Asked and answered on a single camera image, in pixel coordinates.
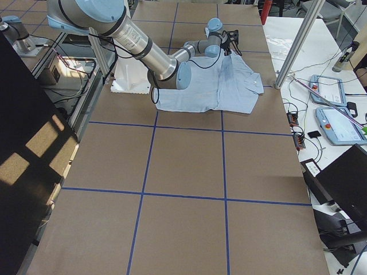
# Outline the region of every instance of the blue tape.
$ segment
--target blue tape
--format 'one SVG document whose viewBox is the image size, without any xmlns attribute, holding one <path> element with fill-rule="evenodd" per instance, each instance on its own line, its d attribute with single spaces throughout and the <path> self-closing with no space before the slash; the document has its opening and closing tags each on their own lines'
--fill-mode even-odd
<svg viewBox="0 0 367 275">
<path fill-rule="evenodd" d="M 178 3 L 176 4 L 176 11 L 174 13 L 172 32 L 171 32 L 171 37 L 170 37 L 170 43 L 169 43 L 169 46 L 168 46 L 168 54 L 170 54 L 170 52 L 171 52 L 172 36 L 173 36 L 173 31 L 174 31 L 174 25 L 176 23 L 177 10 L 178 10 Z"/>
<path fill-rule="evenodd" d="M 142 206 L 143 206 L 143 198 L 144 198 L 144 190 L 145 190 L 145 185 L 147 182 L 147 177 L 148 177 L 148 171 L 149 171 L 149 164 L 150 164 L 150 158 L 151 158 L 151 152 L 153 150 L 153 144 L 154 144 L 154 136 L 155 136 L 155 129 L 156 129 L 156 125 L 157 125 L 157 120 L 158 120 L 158 111 L 155 114 L 155 122 L 154 122 L 154 128 L 153 128 L 153 133 L 151 136 L 151 142 L 150 142 L 150 148 L 149 148 L 149 154 L 148 154 L 148 160 L 147 160 L 147 166 L 145 169 L 145 174 L 144 174 L 144 182 L 143 182 L 143 188 L 142 188 L 142 193 L 140 195 L 140 202 L 139 202 L 139 209 L 138 209 L 138 215 L 136 217 L 136 222 L 135 222 L 135 229 L 134 229 L 134 236 L 132 238 L 132 244 L 131 244 L 131 250 L 130 250 L 130 256 L 128 259 L 128 266 L 127 266 L 127 271 L 126 271 L 126 275 L 130 274 L 130 270 L 131 270 L 131 264 L 132 264 L 132 256 L 134 254 L 134 248 L 135 248 L 135 241 L 136 241 L 136 235 L 138 233 L 138 226 L 139 226 L 139 220 L 140 220 L 140 213 L 142 211 Z"/>
<path fill-rule="evenodd" d="M 227 275 L 231 274 L 231 262 L 229 258 L 229 229 L 228 229 L 228 204 L 227 204 L 227 175 L 225 168 L 225 143 L 224 143 L 224 120 L 223 111 L 220 111 L 221 115 L 221 128 L 222 128 L 222 161 L 223 161 L 223 187 L 224 187 L 224 214 L 225 214 L 225 244 L 227 250 Z"/>
</svg>

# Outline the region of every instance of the table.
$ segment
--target table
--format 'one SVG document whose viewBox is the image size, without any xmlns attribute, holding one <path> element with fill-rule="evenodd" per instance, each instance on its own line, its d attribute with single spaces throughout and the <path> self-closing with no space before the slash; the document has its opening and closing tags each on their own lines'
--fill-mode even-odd
<svg viewBox="0 0 367 275">
<path fill-rule="evenodd" d="M 102 91 L 28 275 L 328 274 L 257 7 L 140 2 L 166 52 L 219 16 L 265 94 L 251 115 Z"/>
<path fill-rule="evenodd" d="M 293 42 L 294 37 L 302 23 L 302 19 L 300 18 L 275 18 L 269 17 L 266 25 L 264 26 L 264 31 L 267 36 L 268 46 L 270 52 L 272 54 L 272 62 L 274 65 L 274 70 L 280 70 L 283 64 L 283 61 L 286 56 L 287 49 L 290 48 L 291 43 Z M 313 65 L 313 64 L 322 64 L 325 61 L 329 60 L 333 56 L 340 56 L 340 50 L 338 45 L 335 43 L 334 38 L 328 31 L 326 25 L 323 23 L 321 19 L 317 19 L 314 23 L 313 28 L 310 31 L 309 36 L 304 42 L 302 49 L 292 66 L 292 71 L 297 71 L 305 66 Z M 356 75 L 353 71 L 343 70 L 340 73 L 336 73 L 332 71 L 332 67 L 336 62 L 336 58 L 333 59 L 330 63 L 325 62 L 322 65 L 312 66 L 310 68 L 305 68 L 300 72 L 296 72 L 297 78 L 310 79 L 312 74 L 323 74 L 325 76 L 338 77 L 343 79 L 343 81 L 350 81 L 344 83 L 344 88 L 346 93 L 351 94 L 360 94 L 365 93 L 362 85 L 358 80 L 354 80 Z M 305 105 L 290 96 L 290 92 L 293 97 L 300 99 L 304 102 L 307 102 L 309 94 L 306 90 L 304 90 L 299 84 L 294 83 L 290 80 L 287 80 L 281 88 L 282 97 L 286 100 L 291 101 L 296 104 L 298 108 L 305 109 Z M 367 96 L 365 97 L 347 97 L 347 101 L 353 101 L 357 104 L 358 109 L 358 117 L 356 118 L 358 122 L 365 123 L 364 114 L 367 112 Z M 299 115 L 300 126 L 304 129 L 305 132 L 319 130 L 319 125 L 315 119 L 315 109 L 320 107 L 320 105 L 316 105 L 312 103 L 310 100 L 308 102 L 308 110 L 306 116 L 305 112 L 301 112 Z M 342 153 L 344 153 L 350 146 L 332 146 L 330 142 L 325 139 L 323 136 L 319 137 L 323 149 L 323 156 L 321 160 L 318 162 L 318 165 L 321 169 L 325 168 L 332 161 L 334 161 L 337 157 L 339 157 Z M 301 150 L 299 153 L 299 161 L 304 161 L 306 159 L 315 158 L 317 155 L 317 149 L 309 142 L 306 142 L 306 149 Z M 320 211 L 326 211 L 329 214 L 333 212 L 330 211 L 326 206 L 320 206 L 316 199 L 313 200 L 314 208 Z M 331 253 L 325 254 L 329 269 L 331 274 L 337 272 L 339 268 L 342 266 L 337 262 L 337 260 L 331 255 Z M 353 264 L 356 259 L 354 259 L 348 269 L 345 270 L 346 273 L 350 274 Z M 358 270 L 362 272 L 362 270 L 366 270 L 367 268 L 367 257 L 364 255 L 362 257 L 361 262 L 358 264 L 358 269 L 355 274 L 358 274 Z"/>
</svg>

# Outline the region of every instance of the red object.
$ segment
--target red object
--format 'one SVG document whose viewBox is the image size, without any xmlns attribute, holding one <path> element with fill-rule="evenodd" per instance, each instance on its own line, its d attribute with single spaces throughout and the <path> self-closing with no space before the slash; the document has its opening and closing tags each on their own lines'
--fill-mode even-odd
<svg viewBox="0 0 367 275">
<path fill-rule="evenodd" d="M 261 24 L 265 25 L 266 22 L 266 18 L 268 18 L 269 15 L 269 11 L 271 8 L 271 4 L 273 3 L 272 0 L 265 0 L 264 6 L 263 6 L 263 10 L 261 11 Z"/>
</svg>

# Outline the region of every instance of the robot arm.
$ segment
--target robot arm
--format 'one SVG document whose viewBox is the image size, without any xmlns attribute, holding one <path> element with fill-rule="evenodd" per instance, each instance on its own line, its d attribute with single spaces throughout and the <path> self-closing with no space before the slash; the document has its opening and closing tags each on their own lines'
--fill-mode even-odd
<svg viewBox="0 0 367 275">
<path fill-rule="evenodd" d="M 222 41 L 222 23 L 214 18 L 207 40 L 189 41 L 167 55 L 126 16 L 122 0 L 48 0 L 48 20 L 51 27 L 68 33 L 88 35 L 94 28 L 101 36 L 114 38 L 149 68 L 151 85 L 164 89 L 186 89 L 191 81 L 186 61 L 197 53 L 217 56 Z"/>
<path fill-rule="evenodd" d="M 24 27 L 22 21 L 14 16 L 0 17 L 0 30 L 5 35 L 6 39 L 14 45 L 17 44 L 18 49 L 27 53 L 36 48 L 32 38 L 29 36 L 28 31 Z"/>
</svg>

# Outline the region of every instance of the black device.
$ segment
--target black device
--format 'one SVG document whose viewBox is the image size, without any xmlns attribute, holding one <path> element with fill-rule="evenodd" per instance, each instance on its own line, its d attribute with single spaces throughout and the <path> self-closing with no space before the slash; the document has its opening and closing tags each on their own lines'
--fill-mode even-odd
<svg viewBox="0 0 367 275">
<path fill-rule="evenodd" d="M 316 178 L 316 175 L 321 172 L 321 168 L 317 165 L 314 159 L 307 159 L 300 163 L 302 166 L 303 178 L 311 192 L 315 195 L 318 202 L 324 204 L 330 202 L 333 198 L 322 186 L 321 182 Z"/>
<path fill-rule="evenodd" d="M 367 241 L 367 152 L 355 144 L 315 175 L 313 192 L 327 201 L 335 201 L 350 217 L 353 224 L 345 226 L 344 234 L 324 235 L 322 240 L 343 265 L 357 256 Z M 321 231 L 323 224 L 317 222 Z"/>
<path fill-rule="evenodd" d="M 2 32 L 0 52 L 0 274 L 15 275 L 76 136 Z"/>
<path fill-rule="evenodd" d="M 358 112 L 357 112 L 357 105 L 354 102 L 347 102 L 346 103 L 346 107 L 348 108 L 350 114 L 353 117 L 357 117 L 358 116 Z"/>
<path fill-rule="evenodd" d="M 307 134 L 310 137 L 310 139 L 318 138 L 319 136 L 321 136 L 319 131 L 312 131 L 308 132 Z"/>
<path fill-rule="evenodd" d="M 367 230 L 366 168 L 367 152 L 355 144 L 316 176 L 334 201 L 362 230 Z"/>
</svg>

